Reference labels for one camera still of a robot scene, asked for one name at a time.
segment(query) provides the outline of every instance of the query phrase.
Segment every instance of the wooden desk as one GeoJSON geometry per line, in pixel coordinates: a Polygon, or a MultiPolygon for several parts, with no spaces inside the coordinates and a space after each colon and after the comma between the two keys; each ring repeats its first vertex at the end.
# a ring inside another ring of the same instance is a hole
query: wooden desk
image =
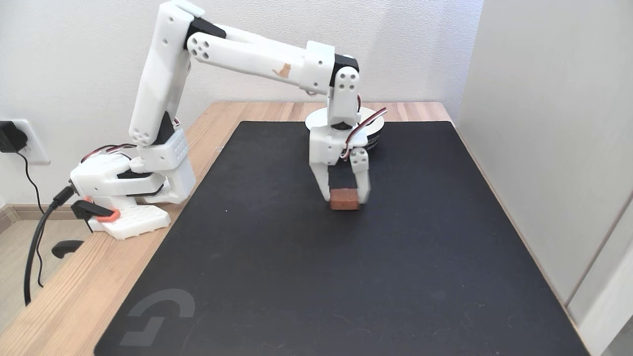
{"type": "MultiPolygon", "coordinates": [[[[450,121],[440,103],[370,103],[387,121],[450,121]]],[[[240,121],[303,121],[320,103],[214,103],[187,130],[201,181],[240,121]]],[[[182,205],[163,205],[175,220],[182,205]]],[[[69,255],[37,298],[0,336],[3,355],[92,355],[110,320],[167,235],[168,228],[117,241],[103,232],[69,255]]]]}

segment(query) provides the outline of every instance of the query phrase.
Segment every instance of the wall outlet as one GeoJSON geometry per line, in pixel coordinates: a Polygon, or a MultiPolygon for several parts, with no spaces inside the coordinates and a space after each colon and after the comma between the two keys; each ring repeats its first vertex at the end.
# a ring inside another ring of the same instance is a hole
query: wall outlet
{"type": "Polygon", "coordinates": [[[51,160],[48,159],[48,156],[44,151],[42,141],[39,139],[39,137],[37,137],[37,134],[35,134],[35,131],[33,130],[33,127],[31,127],[31,124],[28,122],[28,120],[18,118],[10,121],[13,121],[15,127],[22,130],[22,132],[27,135],[27,146],[21,149],[20,153],[28,159],[28,164],[47,165],[51,163],[51,160]]]}

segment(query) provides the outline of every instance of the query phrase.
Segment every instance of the small brown block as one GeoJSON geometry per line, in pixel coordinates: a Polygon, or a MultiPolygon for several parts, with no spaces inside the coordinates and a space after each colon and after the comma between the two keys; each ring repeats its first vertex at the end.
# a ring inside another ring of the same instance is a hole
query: small brown block
{"type": "Polygon", "coordinates": [[[358,210],[358,193],[355,189],[330,190],[330,209],[332,210],[358,210]]]}

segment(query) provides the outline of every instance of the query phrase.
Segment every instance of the black clamp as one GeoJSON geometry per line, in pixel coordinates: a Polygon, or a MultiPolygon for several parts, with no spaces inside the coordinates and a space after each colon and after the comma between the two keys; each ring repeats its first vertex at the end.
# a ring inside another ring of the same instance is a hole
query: black clamp
{"type": "MultiPolygon", "coordinates": [[[[88,223],[92,217],[109,217],[112,216],[115,212],[104,208],[101,205],[97,205],[95,203],[91,203],[85,200],[77,200],[73,205],[70,206],[70,209],[75,214],[75,217],[78,219],[82,219],[88,223]]],[[[67,253],[76,252],[79,246],[84,243],[80,240],[65,240],[60,241],[51,248],[51,253],[57,258],[64,258],[67,253]]]]}

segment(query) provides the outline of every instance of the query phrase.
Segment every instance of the orange cat logo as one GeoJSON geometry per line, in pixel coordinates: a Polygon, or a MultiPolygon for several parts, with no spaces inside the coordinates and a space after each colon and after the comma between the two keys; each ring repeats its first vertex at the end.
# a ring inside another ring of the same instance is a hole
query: orange cat logo
{"type": "Polygon", "coordinates": [[[279,72],[274,69],[273,72],[282,78],[288,78],[288,75],[290,74],[290,64],[284,63],[284,67],[279,72]]]}

